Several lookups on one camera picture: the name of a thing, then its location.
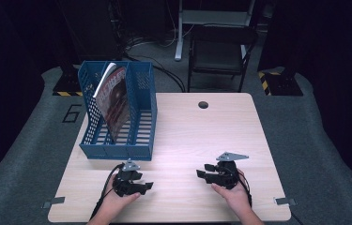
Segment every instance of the magazine holder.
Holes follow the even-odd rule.
[[[99,81],[113,62],[126,68],[126,86],[130,104],[128,121],[116,142],[93,98]],[[157,118],[155,80],[148,62],[84,61],[79,68],[88,125],[79,146],[89,159],[151,160]]]

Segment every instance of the gray carpet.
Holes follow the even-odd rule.
[[[253,96],[284,192],[298,202],[291,211],[304,224],[352,224],[352,172],[322,128],[309,82],[297,75],[303,97],[265,96],[256,72],[264,38],[253,51],[242,92]],[[185,83],[187,45],[181,62],[174,60],[175,44],[143,44],[129,54],[155,58]],[[82,97],[52,96],[60,75],[59,68],[42,74],[41,100],[0,164],[0,224],[50,224],[49,209],[41,206],[55,195],[85,115]],[[157,92],[180,92],[167,75],[155,71],[155,79]],[[74,123],[64,123],[70,107],[79,114],[67,118]],[[292,217],[276,224],[298,222]]]

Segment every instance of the human hand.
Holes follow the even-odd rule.
[[[240,169],[237,169],[237,171],[239,172],[240,180],[245,182],[246,185],[246,179],[243,171]],[[228,206],[232,209],[232,211],[234,211],[242,224],[263,224],[249,205],[248,194],[240,182],[237,182],[237,185],[232,189],[226,189],[215,183],[212,183],[211,187],[223,198],[225,198]]]
[[[88,225],[109,224],[128,204],[141,196],[139,192],[123,197],[118,196],[113,190],[114,178],[115,174],[111,176],[108,182],[105,190],[106,196],[102,201],[99,211],[87,223]]]

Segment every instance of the magazine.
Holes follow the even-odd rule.
[[[111,141],[116,143],[120,129],[130,119],[126,69],[111,63],[105,69],[93,98],[109,129]]]

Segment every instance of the table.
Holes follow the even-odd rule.
[[[200,101],[208,107],[199,108]],[[284,197],[283,188],[249,94],[158,93],[157,104],[152,161],[135,161],[141,182],[154,185],[114,222],[237,221],[225,200],[196,175],[225,151],[249,156],[236,164],[249,181],[257,216],[291,217],[288,205],[274,202]],[[85,118],[55,195],[65,201],[52,205],[51,222],[87,222],[109,172],[121,162],[86,158],[79,147],[86,126]]]
[[[208,10],[185,10],[182,7],[182,1],[179,0],[178,6],[178,39],[176,44],[175,60],[180,61],[182,55],[182,46],[184,44],[182,24],[205,24],[218,23],[229,25],[249,25],[253,13],[255,0],[251,0],[249,10],[241,11],[208,11]]]

